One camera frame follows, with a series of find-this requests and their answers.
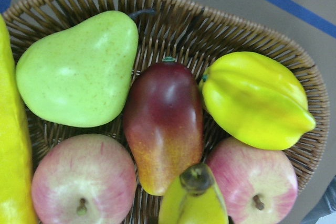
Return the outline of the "wicker fruit basket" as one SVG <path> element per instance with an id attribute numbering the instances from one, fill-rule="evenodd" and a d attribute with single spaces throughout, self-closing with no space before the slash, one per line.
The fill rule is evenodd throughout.
<path id="1" fill-rule="evenodd" d="M 197 80 L 216 58 L 234 51 L 254 51 L 279 61 L 303 85 L 316 128 L 303 135 L 285 154 L 292 162 L 299 190 L 315 173 L 327 142 L 330 125 L 329 97 L 313 59 L 296 42 L 263 25 L 191 0 L 20 0 L 3 18 L 9 29 L 14 59 L 35 41 L 69 28 L 107 10 L 132 13 L 154 8 L 157 15 L 136 19 L 137 76 L 146 67 L 173 56 L 188 66 Z"/>

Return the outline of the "red yellow mango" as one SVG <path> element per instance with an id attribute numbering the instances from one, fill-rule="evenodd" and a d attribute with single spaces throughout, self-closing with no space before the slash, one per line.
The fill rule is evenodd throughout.
<path id="1" fill-rule="evenodd" d="M 171 57 L 144 70 L 131 86 L 123 130 L 141 186 L 164 195 L 203 153 L 201 95 L 191 71 Z"/>

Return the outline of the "green pear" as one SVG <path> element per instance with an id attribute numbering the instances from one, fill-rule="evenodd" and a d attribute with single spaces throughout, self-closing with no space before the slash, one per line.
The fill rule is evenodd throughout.
<path id="1" fill-rule="evenodd" d="M 19 92 L 38 117 L 74 127 L 111 122 L 122 111 L 137 55 L 135 19 L 109 10 L 33 43 L 16 67 Z"/>

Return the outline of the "red apple upper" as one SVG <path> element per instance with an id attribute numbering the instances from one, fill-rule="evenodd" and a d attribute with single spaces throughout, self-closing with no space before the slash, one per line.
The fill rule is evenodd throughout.
<path id="1" fill-rule="evenodd" d="M 85 134 L 49 151 L 34 173 L 31 194 L 42 223 L 121 223 L 136 184 L 133 160 L 118 141 Z"/>

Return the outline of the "red apple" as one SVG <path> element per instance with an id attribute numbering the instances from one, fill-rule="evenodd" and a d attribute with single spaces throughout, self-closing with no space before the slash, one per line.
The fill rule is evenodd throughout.
<path id="1" fill-rule="evenodd" d="M 234 223 L 280 223 L 292 210 L 298 182 L 284 152 L 261 150 L 229 137 L 211 150 L 206 164 Z"/>
<path id="2" fill-rule="evenodd" d="M 42 223 L 121 223 L 136 184 L 133 160 L 118 141 L 85 134 L 49 151 L 34 173 L 31 194 Z"/>

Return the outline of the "red apple lower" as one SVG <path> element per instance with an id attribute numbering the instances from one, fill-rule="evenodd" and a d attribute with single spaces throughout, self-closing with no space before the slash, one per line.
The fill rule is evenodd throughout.
<path id="1" fill-rule="evenodd" d="M 206 164 L 234 223 L 280 223 L 292 210 L 298 182 L 284 152 L 261 150 L 229 137 L 211 150 Z"/>

